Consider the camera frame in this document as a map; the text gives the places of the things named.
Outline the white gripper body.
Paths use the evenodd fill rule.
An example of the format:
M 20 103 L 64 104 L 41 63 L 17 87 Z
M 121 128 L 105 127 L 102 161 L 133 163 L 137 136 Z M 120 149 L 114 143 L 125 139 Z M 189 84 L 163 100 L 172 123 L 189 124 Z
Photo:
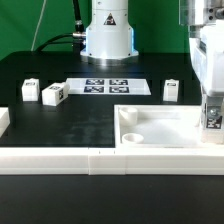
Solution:
M 189 38 L 193 70 L 204 92 L 224 97 L 224 23 L 204 26 L 198 37 Z

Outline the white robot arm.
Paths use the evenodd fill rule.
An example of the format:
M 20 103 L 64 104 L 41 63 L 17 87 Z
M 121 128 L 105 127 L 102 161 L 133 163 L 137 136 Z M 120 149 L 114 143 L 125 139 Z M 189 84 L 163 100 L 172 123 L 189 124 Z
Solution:
M 224 100 L 224 0 L 179 0 L 179 24 L 188 27 L 191 64 L 201 85 L 203 113 L 218 119 Z

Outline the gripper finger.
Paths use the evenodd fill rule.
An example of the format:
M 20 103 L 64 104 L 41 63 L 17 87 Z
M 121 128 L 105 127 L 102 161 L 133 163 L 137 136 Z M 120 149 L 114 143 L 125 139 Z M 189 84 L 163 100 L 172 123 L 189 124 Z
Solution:
M 221 97 L 203 96 L 205 105 L 205 114 L 209 119 L 218 119 L 221 116 L 221 107 L 223 99 Z

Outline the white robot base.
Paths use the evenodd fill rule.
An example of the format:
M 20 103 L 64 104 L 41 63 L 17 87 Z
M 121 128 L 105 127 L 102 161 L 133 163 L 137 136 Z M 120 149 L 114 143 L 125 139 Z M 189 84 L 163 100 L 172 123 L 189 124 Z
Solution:
M 121 64 L 139 55 L 134 49 L 134 30 L 128 22 L 128 0 L 92 0 L 92 21 L 86 28 L 83 61 Z

